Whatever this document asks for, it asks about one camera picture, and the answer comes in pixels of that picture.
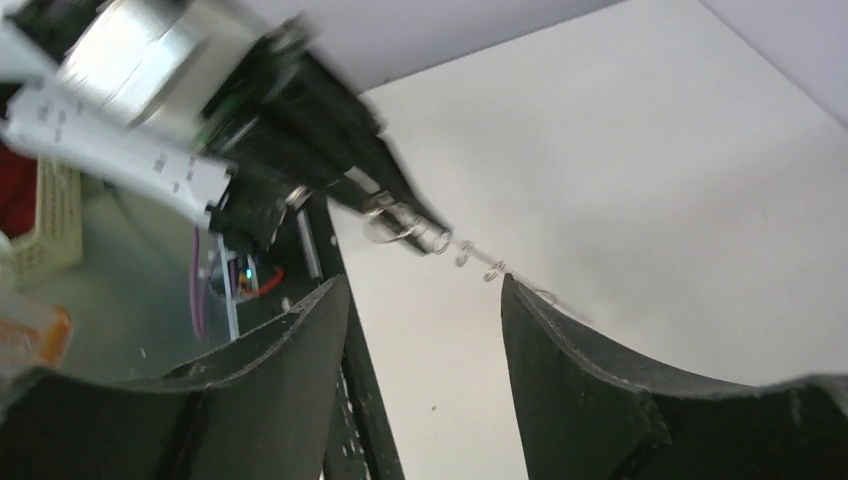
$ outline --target red object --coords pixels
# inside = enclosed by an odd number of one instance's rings
[[[272,278],[271,280],[268,280],[268,283],[266,283],[265,285],[262,285],[261,287],[259,287],[255,291],[248,292],[248,293],[250,295],[253,295],[254,297],[258,297],[259,295],[265,295],[266,293],[273,290],[274,287],[276,287],[277,285],[280,284],[280,282],[283,281],[283,276],[285,275],[282,268],[277,268],[276,270],[277,270],[277,275],[275,275],[274,278]]]
[[[0,144],[0,231],[10,239],[35,226],[38,162]]]

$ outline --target red cloth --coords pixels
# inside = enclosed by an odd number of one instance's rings
[[[38,163],[0,144],[0,231],[23,235],[35,225]]]

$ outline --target white table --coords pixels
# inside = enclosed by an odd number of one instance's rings
[[[848,133],[695,0],[368,96],[457,233],[601,333],[737,382],[848,370]],[[499,282],[334,221],[408,477],[526,477]]]

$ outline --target red cable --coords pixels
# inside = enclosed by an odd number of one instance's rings
[[[257,290],[252,291],[252,292],[248,292],[248,293],[250,295],[254,296],[254,297],[258,297],[259,295],[265,295],[266,293],[273,290],[274,287],[279,285],[280,282],[283,281],[283,277],[285,276],[285,272],[283,272],[282,268],[277,268],[277,267],[274,267],[274,270],[277,271],[277,275],[274,276],[274,278],[269,280],[268,283],[266,283],[265,285],[262,285],[261,287],[259,287]]]

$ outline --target yellow basket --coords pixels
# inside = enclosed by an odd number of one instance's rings
[[[33,229],[0,239],[0,283],[28,287],[82,261],[80,174],[49,159],[38,160]]]

